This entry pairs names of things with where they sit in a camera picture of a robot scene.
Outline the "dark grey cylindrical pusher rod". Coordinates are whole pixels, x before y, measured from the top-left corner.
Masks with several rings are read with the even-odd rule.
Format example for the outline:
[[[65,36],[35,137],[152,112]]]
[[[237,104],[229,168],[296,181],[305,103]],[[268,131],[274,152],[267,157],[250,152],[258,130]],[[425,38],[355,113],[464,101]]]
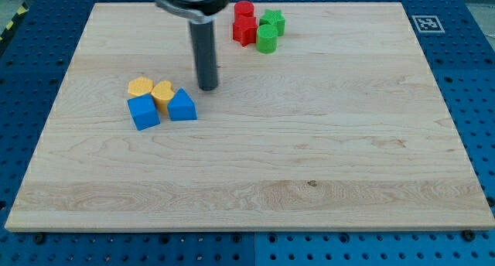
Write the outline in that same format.
[[[218,87],[217,55],[213,21],[189,21],[196,78],[199,89],[212,91]]]

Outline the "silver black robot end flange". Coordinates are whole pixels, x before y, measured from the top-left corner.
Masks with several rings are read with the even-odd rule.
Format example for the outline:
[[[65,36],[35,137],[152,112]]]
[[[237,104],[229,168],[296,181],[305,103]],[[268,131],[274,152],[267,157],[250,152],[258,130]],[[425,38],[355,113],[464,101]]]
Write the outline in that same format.
[[[157,7],[196,24],[212,22],[230,0],[155,0]]]

